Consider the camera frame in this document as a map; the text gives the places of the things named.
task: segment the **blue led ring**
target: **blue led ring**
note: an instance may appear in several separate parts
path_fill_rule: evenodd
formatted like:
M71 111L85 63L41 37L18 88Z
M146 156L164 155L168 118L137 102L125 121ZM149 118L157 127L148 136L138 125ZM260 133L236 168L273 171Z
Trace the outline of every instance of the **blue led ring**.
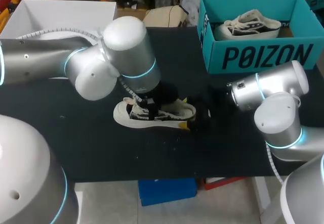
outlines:
M322 174L323 183L324 183L324 155L322 156L322 159L320 161L320 172Z
M145 73L143 73L143 74L141 74L141 75L138 75L138 76L126 76L126 75L123 75L123 74L122 74L122 76L124 76L124 77L126 77L126 78L130 78L130 79L134 79L134 78L139 78L139 77L145 76L145 75L147 75L151 70L153 70L153 67L155 66L155 64L156 64L156 59L154 60L154 63L153 63L153 65L152 65L152 67L151 67L147 72L145 72Z
M59 211L57 212L57 214L54 217L54 219L50 222L50 224L54 224L54 222L56 222L57 218L59 218L59 216L60 216L60 214L62 212L63 206L65 204L66 197L67 197L67 178L66 178L66 175L65 175L65 172L64 172L63 169L62 169L62 171L63 171L64 179L65 179L65 193L64 193L64 198L63 198L63 201L62 201L62 204L61 204L61 207L60 207Z
M301 130L300 130L300 135L298 136L297 140L295 140L293 143L291 143L290 145L285 146L285 147L275 147L275 146L270 145L270 144L267 143L267 142L266 142L266 144L268 144L268 146L270 146L270 147L272 147L272 148L276 148L276 149L286 149L286 148L292 147L294 144L296 144L298 141L300 141L302 135L303 135L303 128L301 128Z
M262 99L264 100L265 99L265 96L262 92L262 89L261 89L261 86L260 86L260 82L259 82L259 74L258 73L255 73L255 80L257 81L257 85L258 85L258 88L259 88L259 91L260 91L260 94L261 94L261 97Z
M5 58L4 52L2 50L2 44L0 42L0 61L1 61L1 78L0 78L0 86L4 84L5 80Z
M80 51L84 51L87 48L88 47L82 47L81 49L75 50L66 58L66 61L64 63L64 75L66 75L66 66L67 66L67 63L69 62L69 60L71 59L71 57L74 56L76 53L78 53Z

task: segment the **white box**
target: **white box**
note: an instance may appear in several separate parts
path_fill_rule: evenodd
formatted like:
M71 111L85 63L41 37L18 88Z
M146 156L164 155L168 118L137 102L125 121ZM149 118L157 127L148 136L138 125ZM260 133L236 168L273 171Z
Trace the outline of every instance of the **white box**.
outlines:
M117 6L113 2L22 0L4 27L0 38L17 38L32 32L76 28L98 36L97 31L116 18ZM45 34L39 39L76 36L74 32Z

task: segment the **white sneaker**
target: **white sneaker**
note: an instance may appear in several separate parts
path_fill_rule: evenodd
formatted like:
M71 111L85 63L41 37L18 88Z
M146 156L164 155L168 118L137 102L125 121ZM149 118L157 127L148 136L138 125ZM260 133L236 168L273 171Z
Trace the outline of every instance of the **white sneaker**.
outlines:
M215 40L277 38L281 23L250 10L234 20L227 20L214 31Z
M185 123L196 114L191 104L177 99L171 104L162 105L153 120L149 119L149 110L138 105L135 99L124 98L113 111L113 118L118 124L129 128L147 128L164 126L185 128Z

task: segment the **shoe sole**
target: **shoe sole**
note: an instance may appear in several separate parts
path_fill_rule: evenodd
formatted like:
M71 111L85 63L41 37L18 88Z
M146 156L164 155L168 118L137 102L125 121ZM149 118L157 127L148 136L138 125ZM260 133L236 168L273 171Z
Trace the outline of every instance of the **shoe sole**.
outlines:
M114 120L123 126L126 126L128 128L149 128L149 127L170 127L170 128L178 128L180 123L186 122L186 121L175 121L175 120L165 120L165 121L157 121L157 120L137 120L137 119L130 119L127 110L127 103L122 101L119 102L116 107L113 110L113 118Z

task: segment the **black tablecloth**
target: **black tablecloth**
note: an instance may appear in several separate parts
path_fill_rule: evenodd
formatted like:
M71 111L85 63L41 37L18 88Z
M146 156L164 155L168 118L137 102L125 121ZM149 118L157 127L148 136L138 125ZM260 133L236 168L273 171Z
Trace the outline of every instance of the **black tablecloth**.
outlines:
M155 28L149 34L163 80L180 96L201 92L245 75L208 75L196 28ZM324 127L324 82L307 71L310 91L302 97L303 125ZM273 175L253 112L234 115L231 130L191 133L171 128L130 129L114 122L115 105L127 96L118 84L105 99L81 98L69 80L49 79L0 88L0 114L34 126L76 182ZM275 160L282 175L300 162Z

